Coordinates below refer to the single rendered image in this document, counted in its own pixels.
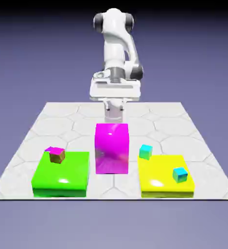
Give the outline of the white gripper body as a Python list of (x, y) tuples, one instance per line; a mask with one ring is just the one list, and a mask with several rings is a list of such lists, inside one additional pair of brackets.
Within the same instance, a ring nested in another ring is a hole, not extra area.
[(92, 78), (89, 95), (92, 100), (124, 99), (138, 101), (141, 96), (139, 80), (125, 80), (120, 83), (111, 83), (109, 78)]

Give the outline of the small cyan cube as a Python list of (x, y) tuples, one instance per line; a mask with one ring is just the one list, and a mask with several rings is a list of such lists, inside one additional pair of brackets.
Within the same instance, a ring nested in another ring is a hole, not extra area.
[(139, 149), (139, 158), (149, 160), (152, 156), (153, 147), (150, 145), (143, 144)]
[(173, 179), (176, 183), (185, 182), (188, 177), (188, 172), (184, 167), (178, 167), (173, 169)]

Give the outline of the large magenta box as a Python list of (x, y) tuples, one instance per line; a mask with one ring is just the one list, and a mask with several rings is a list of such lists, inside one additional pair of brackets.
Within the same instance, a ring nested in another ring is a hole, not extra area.
[(97, 174), (128, 174), (128, 124), (98, 123), (95, 129)]

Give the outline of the large yellow box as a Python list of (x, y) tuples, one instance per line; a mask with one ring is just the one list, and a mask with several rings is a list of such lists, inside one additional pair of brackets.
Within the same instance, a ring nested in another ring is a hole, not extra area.
[[(184, 167), (185, 182), (176, 183), (173, 169)], [(141, 197), (192, 198), (195, 184), (182, 155), (152, 155), (149, 160), (138, 158)]]

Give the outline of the large green box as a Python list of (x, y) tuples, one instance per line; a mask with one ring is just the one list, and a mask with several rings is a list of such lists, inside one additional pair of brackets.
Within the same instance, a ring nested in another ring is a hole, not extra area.
[(44, 152), (31, 180), (35, 197), (86, 197), (90, 168), (89, 152), (67, 151), (59, 163)]

